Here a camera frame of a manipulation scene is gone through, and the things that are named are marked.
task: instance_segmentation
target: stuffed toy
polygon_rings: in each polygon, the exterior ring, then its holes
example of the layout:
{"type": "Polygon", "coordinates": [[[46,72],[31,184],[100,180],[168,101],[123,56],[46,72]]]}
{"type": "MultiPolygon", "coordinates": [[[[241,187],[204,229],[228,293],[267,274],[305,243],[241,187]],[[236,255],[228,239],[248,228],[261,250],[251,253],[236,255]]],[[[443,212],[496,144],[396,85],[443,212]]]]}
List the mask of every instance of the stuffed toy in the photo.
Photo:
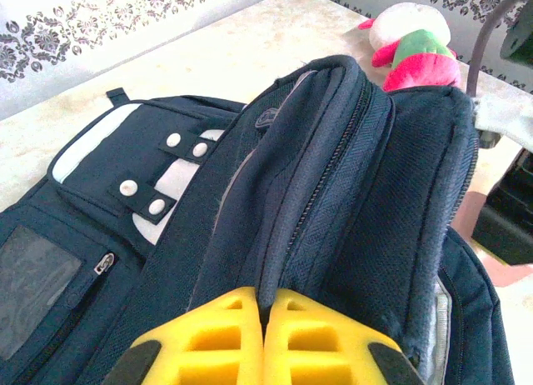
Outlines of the stuffed toy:
{"type": "Polygon", "coordinates": [[[459,87],[461,73],[456,54],[446,45],[450,29],[442,14],[431,6],[398,3],[359,29],[369,29],[370,44],[376,51],[372,66],[391,64],[383,90],[422,85],[459,87]]]}

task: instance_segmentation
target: floral wallpaper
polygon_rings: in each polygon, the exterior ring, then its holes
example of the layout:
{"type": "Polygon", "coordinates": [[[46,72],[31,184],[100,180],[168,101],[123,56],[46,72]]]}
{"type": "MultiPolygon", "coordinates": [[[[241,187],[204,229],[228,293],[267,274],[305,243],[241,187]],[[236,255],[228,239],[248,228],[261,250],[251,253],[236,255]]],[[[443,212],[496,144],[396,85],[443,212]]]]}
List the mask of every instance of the floral wallpaper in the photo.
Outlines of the floral wallpaper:
{"type": "MultiPolygon", "coordinates": [[[[371,18],[372,16],[372,14],[366,10],[363,10],[357,6],[353,6],[353,5],[350,6],[350,3],[348,2],[344,2],[342,0],[332,0],[332,1],[335,3],[341,4],[345,8],[350,8],[356,13],[365,15],[369,18],[371,18]]],[[[423,0],[423,1],[425,4],[433,5],[436,8],[439,8],[440,10],[447,9],[450,11],[458,11],[461,16],[468,16],[474,21],[479,21],[480,23],[484,23],[486,16],[494,9],[494,7],[498,3],[500,3],[501,0],[423,0]]],[[[512,8],[506,14],[505,19],[503,20],[502,24],[505,25],[507,28],[512,27],[512,25],[514,24],[524,4],[525,4],[525,1],[522,3],[518,3],[514,8],[512,8]]],[[[459,55],[458,58],[464,63],[470,62],[470,57],[459,55]]],[[[502,81],[506,81],[510,83],[511,85],[523,91],[533,94],[533,89],[528,88],[525,83],[521,81],[517,81],[513,78],[509,78],[507,74],[505,74],[504,72],[498,72],[498,70],[493,67],[482,66],[481,71],[488,73],[494,77],[497,77],[498,79],[502,81]]]]}
{"type": "Polygon", "coordinates": [[[0,27],[0,81],[14,83],[208,0],[77,0],[0,27]]]}

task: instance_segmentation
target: black cable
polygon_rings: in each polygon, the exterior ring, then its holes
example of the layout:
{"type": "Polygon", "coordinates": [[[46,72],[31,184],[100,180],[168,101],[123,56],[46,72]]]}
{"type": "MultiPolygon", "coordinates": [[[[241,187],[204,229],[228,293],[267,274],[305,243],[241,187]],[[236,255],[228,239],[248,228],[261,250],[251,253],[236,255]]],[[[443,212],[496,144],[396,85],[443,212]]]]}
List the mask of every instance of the black cable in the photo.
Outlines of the black cable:
{"type": "Polygon", "coordinates": [[[483,27],[477,36],[474,51],[472,52],[472,59],[470,62],[470,69],[468,70],[468,79],[466,80],[466,94],[474,98],[476,96],[477,78],[480,75],[481,59],[485,52],[486,44],[489,42],[489,37],[492,31],[498,25],[498,22],[503,19],[506,13],[515,6],[520,0],[502,0],[498,6],[486,17],[483,27]]]}

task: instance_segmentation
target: pink plush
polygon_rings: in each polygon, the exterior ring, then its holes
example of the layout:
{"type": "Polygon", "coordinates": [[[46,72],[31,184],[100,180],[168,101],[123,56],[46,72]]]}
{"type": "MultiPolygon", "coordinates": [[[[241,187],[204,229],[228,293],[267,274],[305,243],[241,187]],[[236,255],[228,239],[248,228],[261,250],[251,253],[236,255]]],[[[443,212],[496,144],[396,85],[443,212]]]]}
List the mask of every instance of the pink plush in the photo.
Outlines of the pink plush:
{"type": "Polygon", "coordinates": [[[386,76],[383,90],[411,88],[420,85],[450,85],[461,82],[459,64],[442,54],[419,53],[402,60],[396,69],[386,76]]]}

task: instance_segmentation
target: white plush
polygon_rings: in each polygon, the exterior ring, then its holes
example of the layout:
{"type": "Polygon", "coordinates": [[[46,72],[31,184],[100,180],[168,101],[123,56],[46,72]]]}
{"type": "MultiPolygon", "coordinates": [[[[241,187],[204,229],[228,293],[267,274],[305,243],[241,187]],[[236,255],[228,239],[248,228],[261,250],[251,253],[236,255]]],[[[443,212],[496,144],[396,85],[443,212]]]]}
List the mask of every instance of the white plush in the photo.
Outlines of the white plush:
{"type": "Polygon", "coordinates": [[[419,29],[430,31],[443,45],[450,43],[450,29],[441,12],[406,2],[389,7],[376,18],[369,34],[370,44],[378,50],[419,29]]]}

